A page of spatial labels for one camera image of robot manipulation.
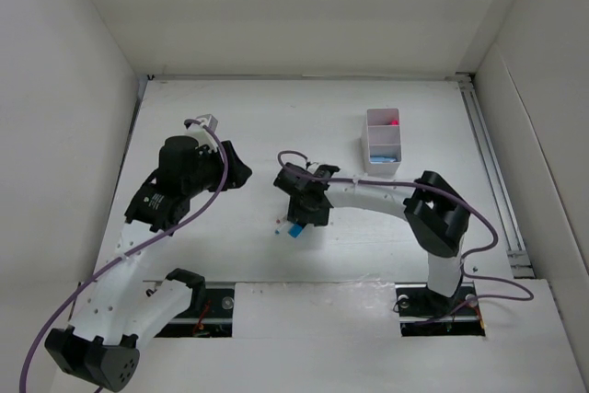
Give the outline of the black highlighter blue cap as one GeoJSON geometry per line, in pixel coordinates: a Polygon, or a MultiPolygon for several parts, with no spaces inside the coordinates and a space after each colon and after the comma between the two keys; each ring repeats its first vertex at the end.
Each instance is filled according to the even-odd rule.
{"type": "Polygon", "coordinates": [[[303,232],[304,227],[298,224],[292,224],[288,230],[288,235],[293,238],[298,238],[303,232]]]}

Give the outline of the blue correction tape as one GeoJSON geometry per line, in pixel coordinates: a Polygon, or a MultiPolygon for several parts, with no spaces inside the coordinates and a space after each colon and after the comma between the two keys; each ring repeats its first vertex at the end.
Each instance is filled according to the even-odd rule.
{"type": "Polygon", "coordinates": [[[370,156],[369,162],[371,164],[390,164],[397,163],[398,160],[394,156],[370,156]]]}

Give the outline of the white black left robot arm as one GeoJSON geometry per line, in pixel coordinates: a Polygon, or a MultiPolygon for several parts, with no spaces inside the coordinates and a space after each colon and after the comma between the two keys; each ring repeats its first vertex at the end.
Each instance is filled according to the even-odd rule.
{"type": "Polygon", "coordinates": [[[141,350],[174,317],[195,316],[207,307],[205,279],[175,266],[149,295],[147,271],[186,219],[191,199],[203,191],[239,189],[252,171],[228,140],[212,147],[191,135],[169,137],[157,168],[134,194],[107,271],[96,278],[87,303],[64,329],[44,343],[60,369],[110,392],[132,379],[141,350]]]}

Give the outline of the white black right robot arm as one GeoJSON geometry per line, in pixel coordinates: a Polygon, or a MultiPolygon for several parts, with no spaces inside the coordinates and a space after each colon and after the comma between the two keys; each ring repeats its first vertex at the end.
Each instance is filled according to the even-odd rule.
{"type": "Polygon", "coordinates": [[[455,307],[463,282],[460,254],[470,214],[459,194],[437,173],[423,172],[406,184],[374,177],[347,177],[340,168],[320,165],[313,171],[287,163],[273,186],[289,197],[286,220],[293,228],[323,227],[333,209],[353,208],[391,215],[408,223],[428,255],[422,307],[442,315],[455,307]]]}

